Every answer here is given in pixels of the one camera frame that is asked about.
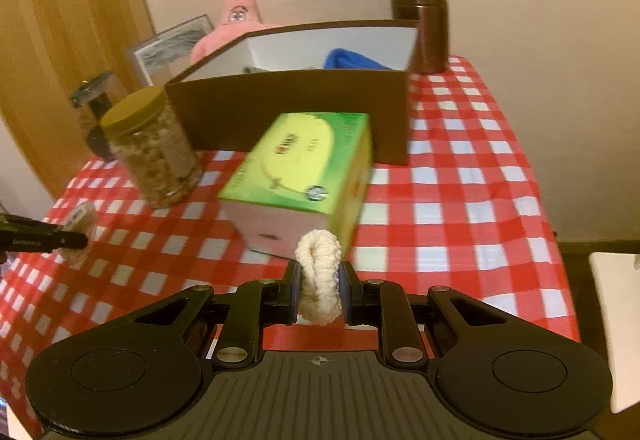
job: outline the patrick star plush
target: patrick star plush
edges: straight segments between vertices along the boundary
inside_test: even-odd
[[[200,39],[193,47],[191,64],[200,61],[242,34],[276,26],[262,22],[255,0],[225,0],[222,16],[216,29]]]

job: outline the glass jar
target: glass jar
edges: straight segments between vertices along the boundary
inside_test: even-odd
[[[130,94],[104,114],[100,126],[153,208],[180,201],[200,180],[198,157],[161,86]]]
[[[119,78],[113,72],[105,72],[88,81],[83,81],[69,96],[76,109],[76,119],[87,146],[101,159],[110,162],[115,159],[107,138],[100,128],[100,119],[109,109],[127,96]]]

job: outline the tablecloth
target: tablecloth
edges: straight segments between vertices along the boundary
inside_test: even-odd
[[[533,172],[472,65],[412,81],[408,166],[374,165],[348,259],[363,279],[425,293],[448,285],[578,339],[574,307]],[[98,209],[96,242],[81,265],[56,252],[22,254],[0,282],[0,392],[27,429],[24,394],[33,357],[49,344],[192,284],[218,292],[281,277],[286,260],[247,250],[216,195],[243,153],[205,152],[205,173],[182,203],[152,210],[116,162],[91,160],[48,214],[60,221],[86,200]],[[375,348],[376,332],[272,327],[265,347]]]

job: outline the brown cardboard box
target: brown cardboard box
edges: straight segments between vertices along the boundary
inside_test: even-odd
[[[405,165],[412,112],[411,21],[344,21],[252,32],[172,79],[166,90],[195,149],[250,151],[281,113],[370,118],[375,162]],[[322,70],[345,48],[391,70]],[[245,67],[269,72],[243,74]]]

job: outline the picture frame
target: picture frame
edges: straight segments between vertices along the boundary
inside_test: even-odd
[[[203,14],[129,47],[126,55],[140,85],[165,84],[187,69],[193,47],[212,30],[209,16]]]

